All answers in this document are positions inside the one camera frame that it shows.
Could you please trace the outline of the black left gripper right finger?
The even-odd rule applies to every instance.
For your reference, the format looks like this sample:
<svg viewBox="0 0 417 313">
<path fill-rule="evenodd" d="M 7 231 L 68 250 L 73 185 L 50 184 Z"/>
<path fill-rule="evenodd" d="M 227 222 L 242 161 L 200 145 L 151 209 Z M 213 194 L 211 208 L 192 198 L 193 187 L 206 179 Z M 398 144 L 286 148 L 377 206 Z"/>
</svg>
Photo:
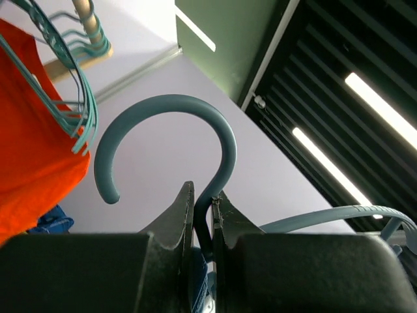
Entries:
<svg viewBox="0 0 417 313">
<path fill-rule="evenodd" d="M 215 303 L 217 312 L 270 312 L 270 303 L 248 282 L 245 235 L 264 232 L 243 215 L 225 192 L 212 202 Z"/>
</svg>

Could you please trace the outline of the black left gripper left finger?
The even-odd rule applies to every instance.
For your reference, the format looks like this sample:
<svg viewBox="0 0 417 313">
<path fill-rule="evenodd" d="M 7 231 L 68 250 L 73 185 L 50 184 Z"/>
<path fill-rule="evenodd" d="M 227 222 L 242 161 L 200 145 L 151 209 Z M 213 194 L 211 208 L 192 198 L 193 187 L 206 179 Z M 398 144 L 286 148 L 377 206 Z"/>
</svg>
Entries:
<svg viewBox="0 0 417 313">
<path fill-rule="evenodd" d="M 149 236 L 135 312 L 190 312 L 188 279 L 193 243 L 194 184 L 140 231 Z"/>
</svg>

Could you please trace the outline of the blue plaid shirt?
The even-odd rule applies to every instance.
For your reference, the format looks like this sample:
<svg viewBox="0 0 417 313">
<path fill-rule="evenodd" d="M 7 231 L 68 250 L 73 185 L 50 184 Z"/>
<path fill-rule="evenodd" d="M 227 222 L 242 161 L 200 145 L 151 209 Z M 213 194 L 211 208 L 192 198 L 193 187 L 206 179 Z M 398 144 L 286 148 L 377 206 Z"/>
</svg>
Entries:
<svg viewBox="0 0 417 313">
<path fill-rule="evenodd" d="M 56 205 L 37 220 L 35 227 L 28 229 L 26 232 L 28 234 L 68 233 L 73 225 L 73 218 L 69 217 L 60 205 Z"/>
</svg>

